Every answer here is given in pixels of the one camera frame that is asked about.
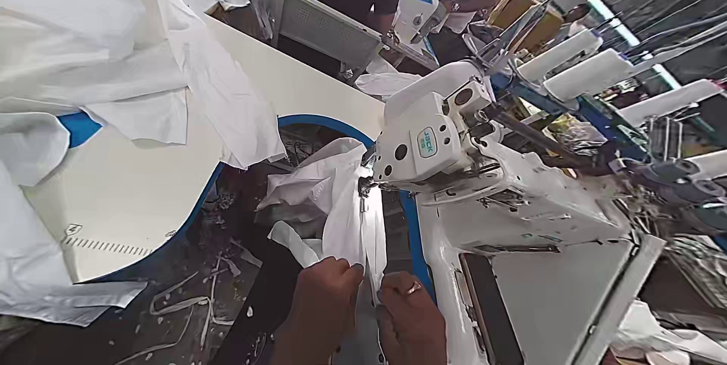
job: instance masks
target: fabric pile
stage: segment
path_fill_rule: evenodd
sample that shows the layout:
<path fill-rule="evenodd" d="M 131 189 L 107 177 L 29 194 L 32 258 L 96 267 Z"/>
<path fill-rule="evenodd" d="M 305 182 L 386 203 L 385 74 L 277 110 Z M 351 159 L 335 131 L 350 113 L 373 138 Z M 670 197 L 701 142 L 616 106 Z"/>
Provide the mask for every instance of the fabric pile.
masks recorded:
<path fill-rule="evenodd" d="M 329 256 L 347 259 L 351 265 L 359 263 L 375 296 L 387 262 L 386 233 L 381 190 L 371 187 L 367 197 L 359 196 L 359 178 L 373 174 L 360 165 L 365 152 L 364 144 L 356 139 L 339 138 L 305 159 L 293 173 L 269 175 L 268 195 L 258 210 L 272 206 L 278 209 L 276 215 L 289 217 L 287 222 L 278 221 L 268 237 L 288 247 L 303 267 Z M 292 226 L 298 228 L 320 213 L 326 219 L 321 249 L 316 250 L 316 239 L 301 240 L 302 230 Z M 320 233 L 313 230 L 303 235 Z"/>
<path fill-rule="evenodd" d="M 626 313 L 611 349 L 618 358 L 646 360 L 650 365 L 688 365 L 690 354 L 727 363 L 722 345 L 692 329 L 662 328 L 649 305 L 638 300 Z"/>
<path fill-rule="evenodd" d="M 230 0 L 230 3 L 245 3 Z M 186 89 L 246 168 L 285 156 L 276 115 L 182 0 L 0 0 L 0 314 L 85 326 L 145 284 L 72 285 L 18 185 L 63 162 L 82 110 L 129 139 L 184 145 Z"/>

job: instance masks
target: white thread spool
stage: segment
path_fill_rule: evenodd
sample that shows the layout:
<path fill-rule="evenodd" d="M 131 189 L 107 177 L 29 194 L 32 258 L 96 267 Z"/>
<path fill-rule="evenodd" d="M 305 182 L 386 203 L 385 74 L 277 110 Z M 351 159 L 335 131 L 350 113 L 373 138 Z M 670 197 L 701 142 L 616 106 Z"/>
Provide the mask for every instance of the white thread spool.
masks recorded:
<path fill-rule="evenodd" d="M 719 85 L 708 80 L 699 80 L 689 83 L 682 88 L 664 92 L 648 100 L 637 102 L 619 111 L 623 119 L 629 121 L 633 126 L 651 117 L 660 117 L 670 114 L 690 104 L 695 104 L 709 97 L 719 94 L 724 90 Z"/>
<path fill-rule="evenodd" d="M 613 48 L 543 82 L 555 98 L 570 101 L 582 94 L 594 95 L 623 80 L 633 68 Z"/>
<path fill-rule="evenodd" d="M 543 78 L 548 72 L 580 54 L 598 42 L 598 37 L 591 30 L 583 30 L 570 37 L 563 43 L 556 45 L 543 54 L 524 63 L 518 70 L 527 81 L 535 82 Z"/>

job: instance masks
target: light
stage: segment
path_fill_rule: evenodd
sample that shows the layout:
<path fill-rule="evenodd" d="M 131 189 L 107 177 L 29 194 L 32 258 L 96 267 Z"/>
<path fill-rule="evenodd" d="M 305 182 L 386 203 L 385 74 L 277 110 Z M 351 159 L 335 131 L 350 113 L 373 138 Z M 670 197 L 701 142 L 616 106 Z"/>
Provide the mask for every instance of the light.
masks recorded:
<path fill-rule="evenodd" d="M 611 11 L 611 9 L 605 5 L 603 0 L 588 0 L 588 4 L 590 4 L 591 7 L 595 8 L 595 10 L 606 20 L 611 19 L 611 21 L 609 22 L 611 27 L 613 27 L 613 29 L 618 34 L 620 34 L 621 37 L 623 37 L 624 40 L 626 40 L 626 42 L 629 43 L 631 47 L 634 47 L 641 43 L 638 37 L 636 37 L 636 35 L 632 33 L 631 30 L 629 30 L 629 28 L 621 22 L 621 20 L 614 18 L 616 15 L 613 14 L 613 11 Z M 643 58 L 652 59 L 654 58 L 654 55 L 644 54 Z M 661 76 L 661 78 L 664 80 L 664 82 L 668 84 L 669 87 L 671 87 L 672 89 L 681 88 L 682 85 L 679 83 L 679 81 L 677 81 L 677 79 L 674 78 L 674 75 L 672 75 L 671 72 L 664 68 L 663 65 L 656 64 L 652 68 L 654 71 L 657 72 L 657 74 L 659 74 L 659 76 Z"/>

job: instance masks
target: white sewing machine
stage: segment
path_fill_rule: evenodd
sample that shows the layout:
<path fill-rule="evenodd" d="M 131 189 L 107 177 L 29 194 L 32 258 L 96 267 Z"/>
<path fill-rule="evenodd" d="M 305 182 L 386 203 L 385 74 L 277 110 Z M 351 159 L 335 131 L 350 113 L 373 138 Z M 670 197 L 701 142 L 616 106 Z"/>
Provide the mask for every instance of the white sewing machine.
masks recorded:
<path fill-rule="evenodd" d="M 394 32 L 399 40 L 417 44 L 446 16 L 439 0 L 399 0 Z"/>
<path fill-rule="evenodd" d="M 468 62 L 392 96 L 374 181 L 417 193 L 451 363 L 597 363 L 664 241 L 633 235 L 610 178 L 501 144 L 494 100 Z"/>

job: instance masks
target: industrial sewing machine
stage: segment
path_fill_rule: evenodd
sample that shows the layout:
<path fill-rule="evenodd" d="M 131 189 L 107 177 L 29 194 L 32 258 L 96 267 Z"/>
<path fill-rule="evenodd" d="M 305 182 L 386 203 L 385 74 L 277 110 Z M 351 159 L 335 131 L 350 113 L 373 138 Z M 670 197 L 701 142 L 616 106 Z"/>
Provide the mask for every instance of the industrial sewing machine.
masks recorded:
<path fill-rule="evenodd" d="M 692 179 L 694 164 L 649 165 L 638 129 L 595 109 L 589 95 L 639 70 L 619 54 L 607 50 L 545 82 L 541 75 L 577 45 L 551 51 L 538 71 L 513 64 L 519 35 L 542 11 L 534 6 L 501 38 L 474 48 L 477 59 L 394 94 L 370 155 L 375 182 L 415 194 L 427 265 L 417 275 L 432 279 L 454 364 L 597 363 L 665 245 L 644 216 L 686 208 L 708 226 L 727 208 L 721 187 Z M 607 70 L 590 70 L 594 63 Z M 607 119 L 596 127 L 616 148 L 610 163 L 508 115 L 497 101 L 503 84 L 548 112 Z M 507 132 L 552 156 L 511 149 L 502 143 Z M 634 154 L 637 161 L 622 159 Z"/>

